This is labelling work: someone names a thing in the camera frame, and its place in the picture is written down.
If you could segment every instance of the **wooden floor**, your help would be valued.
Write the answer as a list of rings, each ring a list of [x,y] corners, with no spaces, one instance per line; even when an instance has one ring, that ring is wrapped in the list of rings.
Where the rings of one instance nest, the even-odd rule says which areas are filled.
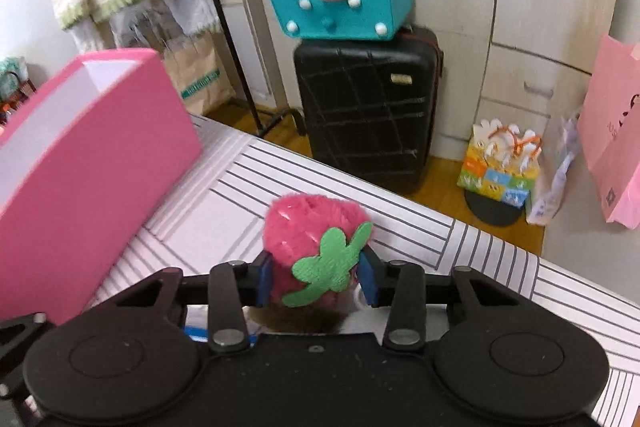
[[[207,116],[236,129],[248,133],[255,132],[254,121],[244,108],[225,105]],[[271,131],[266,139],[309,158],[312,157],[308,138],[298,135],[291,117]],[[456,186],[461,165],[460,162],[430,156],[427,160],[427,174],[420,188],[403,196],[540,255],[544,228],[528,225],[524,215],[514,225],[501,228],[484,224],[469,211],[462,188]]]

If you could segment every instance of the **black suitcase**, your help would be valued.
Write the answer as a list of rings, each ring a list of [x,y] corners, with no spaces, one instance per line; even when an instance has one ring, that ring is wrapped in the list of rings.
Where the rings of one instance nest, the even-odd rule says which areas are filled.
[[[316,160],[395,192],[420,184],[443,53],[433,32],[391,41],[306,40],[294,52]]]

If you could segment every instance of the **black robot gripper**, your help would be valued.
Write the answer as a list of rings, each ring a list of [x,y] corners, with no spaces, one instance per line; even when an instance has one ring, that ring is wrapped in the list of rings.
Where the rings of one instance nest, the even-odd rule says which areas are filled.
[[[360,255],[372,333],[260,335],[242,307],[264,306],[271,255],[183,277],[166,268],[60,327],[30,315],[0,324],[0,419],[39,427],[596,426],[609,376],[586,332],[469,267],[449,276]],[[209,305],[208,341],[183,331]],[[425,304],[450,330],[425,339]],[[33,396],[40,415],[20,404]]]

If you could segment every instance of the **pink paper bag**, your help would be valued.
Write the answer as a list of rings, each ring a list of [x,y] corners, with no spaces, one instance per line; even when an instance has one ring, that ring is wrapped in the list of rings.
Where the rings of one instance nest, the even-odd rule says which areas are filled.
[[[589,83],[578,131],[608,223],[640,224],[640,44],[608,35]]]
[[[201,150],[152,50],[78,57],[0,136],[0,320],[82,311]]]

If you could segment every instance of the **white tablecloth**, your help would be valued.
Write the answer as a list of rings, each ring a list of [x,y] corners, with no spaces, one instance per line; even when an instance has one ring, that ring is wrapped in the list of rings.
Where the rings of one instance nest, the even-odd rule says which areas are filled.
[[[357,201],[375,225],[373,248],[430,273],[467,265],[591,333],[607,351],[609,382],[593,416],[630,427],[640,403],[640,307],[497,237],[220,123],[193,117],[204,154],[134,237],[98,290],[101,302],[166,266],[208,273],[262,250],[271,201],[292,192]]]

